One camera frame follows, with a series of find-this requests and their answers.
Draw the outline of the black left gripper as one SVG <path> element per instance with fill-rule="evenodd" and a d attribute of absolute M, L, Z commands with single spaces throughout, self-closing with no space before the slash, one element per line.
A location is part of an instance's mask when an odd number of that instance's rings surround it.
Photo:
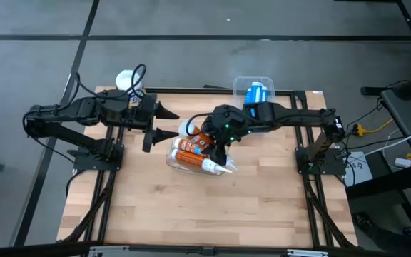
<path fill-rule="evenodd" d="M 128 94 L 112 89 L 100 93 L 100 120 L 106 126 L 118 126 L 128 129 L 148 131 L 143 139 L 142 151 L 149 153 L 157 143 L 178 136 L 177 132 L 153 128 L 153 118 L 179 119 L 180 116 L 166 109 L 155 94 L 146 94 L 137 106 L 131 106 Z"/>

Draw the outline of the black aluminium table frame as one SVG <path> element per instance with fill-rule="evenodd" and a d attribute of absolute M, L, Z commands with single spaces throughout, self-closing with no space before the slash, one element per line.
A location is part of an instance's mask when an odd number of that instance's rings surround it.
<path fill-rule="evenodd" d="M 178 120 L 156 120 L 176 131 L 194 114 L 221 104 L 236 104 L 233 90 L 147 89 Z M 313 128 L 282 127 L 233 143 L 230 156 L 238 170 L 208 176 L 172 168 L 166 155 L 172 140 L 141 150 L 143 136 L 124 132 L 122 167 L 116 172 L 104 243 L 172 246 L 312 248 L 303 179 L 295 148 L 319 135 Z M 71 183 L 56 240 L 69 236 L 90 209 L 98 190 L 97 171 L 85 171 Z M 328 214 L 347 240 L 357 245 L 345 187 L 334 176 L 321 176 Z"/>

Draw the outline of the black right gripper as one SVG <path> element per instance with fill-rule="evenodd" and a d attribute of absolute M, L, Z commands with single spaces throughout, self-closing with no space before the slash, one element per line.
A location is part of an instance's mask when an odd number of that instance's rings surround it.
<path fill-rule="evenodd" d="M 201 126 L 215 143 L 202 147 L 201 154 L 225 166 L 228 160 L 226 148 L 251 133 L 250 122 L 251 116 L 241 109 L 226 104 L 215 107 Z"/>

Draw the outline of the wide clear plastic bin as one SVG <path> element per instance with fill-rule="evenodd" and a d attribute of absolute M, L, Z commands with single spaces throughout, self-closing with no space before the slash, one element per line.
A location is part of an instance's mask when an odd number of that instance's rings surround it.
<path fill-rule="evenodd" d="M 272 101 L 275 95 L 273 80 L 268 77 L 238 76 L 233 80 L 234 105 L 241 108 L 244 105 L 245 94 L 253 82 L 261 82 L 268 88 L 267 101 Z"/>

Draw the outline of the orange Gorilla sealant tube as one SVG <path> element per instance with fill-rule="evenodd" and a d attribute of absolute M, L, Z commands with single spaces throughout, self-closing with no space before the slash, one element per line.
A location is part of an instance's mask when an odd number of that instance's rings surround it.
<path fill-rule="evenodd" d="M 194 153 L 196 155 L 202 156 L 202 148 L 200 145 L 196 144 L 196 143 L 191 143 L 189 140 L 187 139 L 183 139 L 183 138 L 177 138 L 174 143 L 173 146 L 176 149 L 182 150 L 182 151 L 186 151 L 186 152 L 190 152 L 190 153 Z"/>
<path fill-rule="evenodd" d="M 232 173 L 232 171 L 220 166 L 216 162 L 204 156 L 199 156 L 188 151 L 173 149 L 171 157 L 181 164 L 201 168 L 203 171 L 214 174 Z"/>
<path fill-rule="evenodd" d="M 188 139 L 191 143 L 206 147 L 212 144 L 212 139 L 201 131 L 192 121 L 188 124 L 188 120 L 185 120 L 179 127 L 178 133 L 181 138 Z"/>

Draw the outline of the black desk leg frame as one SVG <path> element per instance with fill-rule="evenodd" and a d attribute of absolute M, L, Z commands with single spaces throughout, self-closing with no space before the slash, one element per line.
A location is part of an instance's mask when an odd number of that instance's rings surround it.
<path fill-rule="evenodd" d="M 366 196 L 378 195 L 387 191 L 400 191 L 411 188 L 411 167 L 395 173 L 389 172 L 384 176 L 364 181 L 347 188 L 350 200 Z"/>

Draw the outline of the yellow Lysol wipes canister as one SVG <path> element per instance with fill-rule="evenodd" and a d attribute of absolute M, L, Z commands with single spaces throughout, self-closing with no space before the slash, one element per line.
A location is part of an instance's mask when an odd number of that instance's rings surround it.
<path fill-rule="evenodd" d="M 136 84 L 128 91 L 129 106 L 137 106 L 142 102 L 142 97 L 145 94 L 143 81 L 140 79 L 139 73 L 134 70 L 123 70 L 116 77 L 116 85 L 118 90 L 127 91 L 131 87 L 131 79 Z"/>

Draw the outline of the grey metal bracket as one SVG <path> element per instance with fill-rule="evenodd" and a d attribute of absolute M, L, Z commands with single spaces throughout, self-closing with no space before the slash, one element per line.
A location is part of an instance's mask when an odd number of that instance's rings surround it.
<path fill-rule="evenodd" d="M 92 246 L 88 250 L 88 254 L 92 257 L 103 257 L 105 253 L 120 253 L 130 251 L 130 246 L 125 245 L 108 245 L 108 246 Z"/>
<path fill-rule="evenodd" d="M 286 253 L 287 257 L 329 257 L 328 252 L 324 251 L 288 249 Z"/>

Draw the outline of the clear plastic bin with handle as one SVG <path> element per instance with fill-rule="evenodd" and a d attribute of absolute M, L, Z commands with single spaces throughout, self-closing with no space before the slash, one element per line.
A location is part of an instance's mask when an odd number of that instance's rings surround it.
<path fill-rule="evenodd" d="M 181 138 L 181 137 L 178 136 L 178 137 L 176 137 L 172 140 L 170 149 L 168 150 L 168 153 L 166 155 L 166 163 L 170 167 L 176 168 L 180 171 L 191 172 L 191 173 L 202 173 L 202 174 L 206 174 L 206 175 L 210 175 L 210 176 L 220 176 L 220 175 L 224 174 L 224 173 L 222 173 L 222 174 L 208 173 L 206 171 L 203 171 L 201 168 L 197 168 L 197 167 L 194 167 L 194 166 L 189 166 L 189 165 L 186 165 L 186 164 L 181 164 L 179 161 L 175 161 L 171 157 L 171 153 L 172 153 L 172 150 L 175 149 L 175 147 L 173 146 L 173 143 L 177 138 Z M 233 159 L 230 156 L 227 156 L 227 157 L 228 157 L 227 164 L 225 166 L 222 166 L 222 167 L 224 167 L 224 168 L 226 168 L 226 169 L 228 169 L 232 172 L 237 171 L 237 168 L 234 165 Z"/>

